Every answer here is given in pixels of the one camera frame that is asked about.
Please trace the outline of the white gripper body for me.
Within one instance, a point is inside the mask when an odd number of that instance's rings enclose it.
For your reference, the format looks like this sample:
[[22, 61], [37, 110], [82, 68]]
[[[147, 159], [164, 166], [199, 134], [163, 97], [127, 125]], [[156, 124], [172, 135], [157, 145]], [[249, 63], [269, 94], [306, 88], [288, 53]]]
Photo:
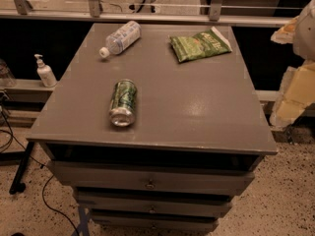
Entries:
[[288, 67], [283, 74], [270, 123], [276, 128], [285, 128], [314, 102], [315, 62], [306, 60], [298, 68]]

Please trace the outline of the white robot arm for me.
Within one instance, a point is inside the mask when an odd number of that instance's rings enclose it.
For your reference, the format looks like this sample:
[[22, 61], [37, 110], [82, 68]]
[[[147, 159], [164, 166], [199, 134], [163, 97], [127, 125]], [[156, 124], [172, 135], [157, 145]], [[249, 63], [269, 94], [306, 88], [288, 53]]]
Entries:
[[271, 124], [284, 129], [315, 102], [315, 0], [275, 31], [271, 41], [291, 43], [293, 53], [304, 60], [298, 68], [288, 67], [284, 72], [272, 109]]

